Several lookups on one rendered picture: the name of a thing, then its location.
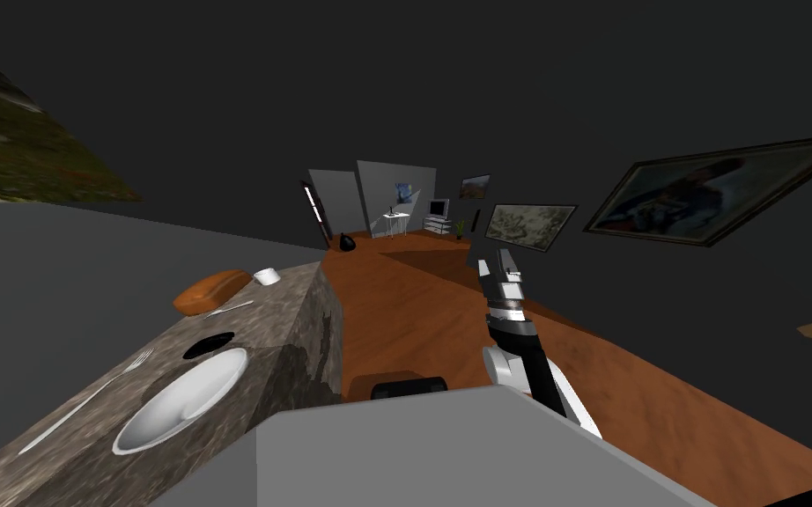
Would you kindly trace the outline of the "silver knife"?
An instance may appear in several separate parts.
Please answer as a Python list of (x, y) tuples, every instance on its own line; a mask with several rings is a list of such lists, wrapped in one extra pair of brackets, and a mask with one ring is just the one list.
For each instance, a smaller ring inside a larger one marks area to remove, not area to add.
[(230, 306), (226, 306), (226, 307), (219, 307), (219, 309), (209, 313), (204, 319), (209, 319), (211, 317), (218, 316), (219, 314), (222, 314), (222, 313), (238, 310), (241, 307), (246, 307), (246, 306), (251, 305), (253, 303), (254, 303), (254, 300), (248, 300), (248, 301), (238, 303), (238, 304), (235, 304), (235, 305), (230, 305)]

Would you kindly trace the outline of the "white plate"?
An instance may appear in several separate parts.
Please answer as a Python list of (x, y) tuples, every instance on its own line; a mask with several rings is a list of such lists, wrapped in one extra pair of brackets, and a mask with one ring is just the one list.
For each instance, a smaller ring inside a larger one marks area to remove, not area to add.
[(113, 442), (112, 453), (140, 453), (185, 430), (238, 384), (248, 363), (247, 351), (235, 348), (197, 364), (133, 415)]

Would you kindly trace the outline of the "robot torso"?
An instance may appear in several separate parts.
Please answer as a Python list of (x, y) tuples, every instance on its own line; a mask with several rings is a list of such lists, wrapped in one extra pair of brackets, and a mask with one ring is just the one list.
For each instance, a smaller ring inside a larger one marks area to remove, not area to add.
[(715, 507), (507, 386), (284, 411), (150, 507)]

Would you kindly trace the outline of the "green hillside picture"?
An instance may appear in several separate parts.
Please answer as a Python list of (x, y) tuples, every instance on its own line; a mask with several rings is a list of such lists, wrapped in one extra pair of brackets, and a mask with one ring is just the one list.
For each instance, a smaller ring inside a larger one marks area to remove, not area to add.
[(0, 203), (141, 200), (0, 70)]

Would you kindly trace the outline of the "small framed brown picture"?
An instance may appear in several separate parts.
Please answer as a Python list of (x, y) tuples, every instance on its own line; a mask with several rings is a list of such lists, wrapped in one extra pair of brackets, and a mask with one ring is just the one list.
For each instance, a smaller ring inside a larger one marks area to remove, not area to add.
[(461, 181), (459, 200), (483, 200), (490, 184), (489, 174), (466, 178)]

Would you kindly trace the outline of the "brown bread loaf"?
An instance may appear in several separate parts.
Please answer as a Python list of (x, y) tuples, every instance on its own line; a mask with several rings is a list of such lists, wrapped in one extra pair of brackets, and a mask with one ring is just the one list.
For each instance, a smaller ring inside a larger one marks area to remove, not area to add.
[(196, 316), (217, 310), (252, 281), (245, 270), (218, 271), (185, 289), (174, 301), (174, 309), (184, 316)]

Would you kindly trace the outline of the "framed grey landscape picture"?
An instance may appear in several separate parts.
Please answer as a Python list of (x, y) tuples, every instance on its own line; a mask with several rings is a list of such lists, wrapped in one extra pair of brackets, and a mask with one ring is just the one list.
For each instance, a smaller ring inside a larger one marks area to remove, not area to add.
[(496, 204), (484, 237), (546, 253), (576, 205)]

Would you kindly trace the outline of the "silver fork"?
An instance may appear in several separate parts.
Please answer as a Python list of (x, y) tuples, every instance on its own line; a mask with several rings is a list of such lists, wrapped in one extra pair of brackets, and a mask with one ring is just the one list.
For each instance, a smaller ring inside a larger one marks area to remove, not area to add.
[(38, 445), (40, 442), (42, 442), (43, 440), (45, 440), (45, 439), (47, 438), (47, 436), (48, 436), (48, 435), (51, 435), (51, 434), (52, 434), (52, 433), (53, 433), (55, 430), (57, 430), (57, 429), (58, 429), (60, 426), (62, 426), (64, 423), (66, 423), (66, 422), (67, 422), (67, 421), (68, 421), (68, 420), (69, 420), (69, 419), (70, 419), (70, 418), (71, 418), (71, 417), (72, 417), (74, 414), (76, 414), (76, 413), (77, 413), (77, 411), (79, 411), (79, 410), (80, 410), (80, 409), (81, 409), (81, 408), (82, 408), (82, 407), (83, 407), (85, 404), (87, 404), (87, 403), (89, 403), (91, 400), (93, 400), (93, 399), (94, 399), (94, 398), (95, 398), (95, 397), (96, 397), (98, 394), (100, 394), (100, 393), (101, 393), (103, 390), (105, 390), (105, 389), (106, 389), (106, 388), (108, 388), (108, 387), (109, 387), (111, 384), (113, 384), (115, 381), (117, 381), (117, 379), (118, 379), (118, 378), (120, 378), (120, 377), (122, 377), (122, 376), (125, 376), (125, 375), (129, 374), (130, 372), (132, 372), (133, 370), (135, 370), (136, 368), (138, 368), (140, 365), (142, 365), (142, 364), (143, 364), (143, 363), (144, 363), (144, 362), (145, 362), (145, 361), (146, 361), (146, 360), (147, 360), (147, 359), (148, 359), (148, 358), (149, 358), (149, 357), (152, 355), (153, 351), (154, 351), (154, 349), (153, 349), (153, 348), (146, 349), (145, 351), (143, 351), (143, 352), (142, 352), (142, 353), (141, 353), (141, 354), (140, 354), (140, 355), (139, 355), (137, 358), (135, 358), (135, 359), (134, 359), (134, 360), (133, 360), (133, 361), (132, 361), (130, 364), (128, 364), (128, 365), (127, 365), (127, 367), (126, 367), (125, 369), (123, 369), (121, 372), (119, 372), (119, 373), (117, 373), (116, 375), (114, 375), (112, 378), (109, 378), (109, 379), (108, 379), (108, 380), (107, 380), (107, 381), (106, 381), (106, 382), (105, 382), (105, 383), (104, 383), (102, 386), (100, 386), (100, 387), (99, 387), (99, 388), (98, 388), (96, 391), (94, 391), (93, 393), (91, 393), (91, 394), (88, 396), (88, 398), (87, 398), (87, 399), (85, 399), (85, 400), (83, 400), (83, 401), (79, 402), (79, 403), (78, 403), (78, 404), (77, 404), (77, 405), (76, 405), (76, 406), (75, 406), (75, 407), (74, 407), (74, 408), (73, 408), (71, 411), (69, 411), (67, 414), (63, 415), (63, 417), (62, 417), (60, 420), (58, 420), (57, 422), (55, 422), (54, 424), (52, 424), (50, 427), (48, 427), (47, 429), (45, 429), (44, 431), (42, 431), (42, 433), (40, 433), (40, 434), (39, 434), (37, 437), (35, 437), (35, 438), (34, 438), (32, 441), (30, 441), (30, 442), (29, 442), (27, 445), (25, 445), (25, 446), (24, 446), (24, 447), (23, 447), (23, 448), (22, 448), (22, 449), (21, 449), (21, 450), (18, 452), (18, 456), (21, 456), (21, 455), (26, 454), (28, 451), (30, 451), (31, 449), (33, 449), (33, 448), (34, 448), (36, 445)]

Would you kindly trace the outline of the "dark open door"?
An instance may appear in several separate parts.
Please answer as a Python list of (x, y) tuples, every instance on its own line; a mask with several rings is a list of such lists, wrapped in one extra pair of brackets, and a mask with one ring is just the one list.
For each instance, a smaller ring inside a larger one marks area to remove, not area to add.
[(313, 184), (310, 184), (304, 180), (302, 180), (300, 184), (305, 191), (306, 198), (310, 204), (311, 209), (313, 209), (318, 225), (321, 228), (322, 236), (328, 248), (331, 248), (333, 246), (333, 233), (330, 229), (326, 213), (322, 206), (321, 198), (318, 196), (317, 191), (315, 190)]

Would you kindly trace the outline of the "black round bowl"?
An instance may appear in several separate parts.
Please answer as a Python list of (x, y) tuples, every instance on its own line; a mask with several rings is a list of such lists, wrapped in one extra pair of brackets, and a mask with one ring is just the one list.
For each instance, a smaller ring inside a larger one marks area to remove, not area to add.
[(193, 343), (182, 355), (184, 360), (193, 360), (216, 350), (222, 349), (235, 336), (234, 332), (214, 334)]

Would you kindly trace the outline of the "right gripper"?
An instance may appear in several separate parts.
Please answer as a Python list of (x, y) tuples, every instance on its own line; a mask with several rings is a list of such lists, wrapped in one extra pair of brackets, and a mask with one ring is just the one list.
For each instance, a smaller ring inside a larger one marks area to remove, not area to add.
[(478, 276), (488, 307), (496, 311), (520, 311), (524, 294), (521, 274), (506, 248), (497, 251), (499, 270), (490, 270), (484, 259), (477, 261)]

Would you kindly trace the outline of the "small white table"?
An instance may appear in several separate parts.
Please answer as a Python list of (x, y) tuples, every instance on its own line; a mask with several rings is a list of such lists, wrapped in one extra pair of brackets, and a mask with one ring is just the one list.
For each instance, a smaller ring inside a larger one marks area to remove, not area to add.
[(406, 234), (406, 225), (409, 222), (410, 214), (402, 211), (394, 210), (392, 207), (388, 209), (388, 213), (382, 215), (387, 222), (387, 237), (393, 238), (396, 234)]

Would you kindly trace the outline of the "television on white stand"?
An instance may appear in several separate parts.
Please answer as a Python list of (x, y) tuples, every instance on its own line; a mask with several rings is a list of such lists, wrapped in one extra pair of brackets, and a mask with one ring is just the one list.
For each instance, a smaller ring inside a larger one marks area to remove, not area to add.
[(447, 218), (449, 200), (430, 200), (424, 217), (424, 229), (445, 236), (450, 232), (452, 221)]

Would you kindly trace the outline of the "large framed portrait picture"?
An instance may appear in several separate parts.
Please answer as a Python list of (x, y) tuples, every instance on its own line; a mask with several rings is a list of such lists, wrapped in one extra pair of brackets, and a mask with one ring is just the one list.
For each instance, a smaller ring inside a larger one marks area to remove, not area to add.
[(635, 162), (590, 233), (709, 247), (812, 179), (812, 138)]

